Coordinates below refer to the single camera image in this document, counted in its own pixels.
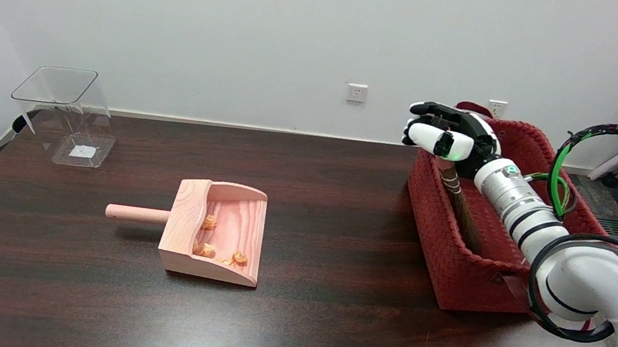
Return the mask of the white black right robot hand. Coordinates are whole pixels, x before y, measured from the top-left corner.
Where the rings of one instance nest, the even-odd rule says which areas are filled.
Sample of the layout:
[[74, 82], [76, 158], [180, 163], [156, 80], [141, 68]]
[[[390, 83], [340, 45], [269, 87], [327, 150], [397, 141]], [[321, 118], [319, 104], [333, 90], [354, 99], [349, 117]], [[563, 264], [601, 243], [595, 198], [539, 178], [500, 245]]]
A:
[[480, 114], [434, 101], [412, 103], [409, 112], [413, 117], [402, 143], [453, 163], [460, 177], [473, 180], [480, 168], [502, 156], [499, 138]]

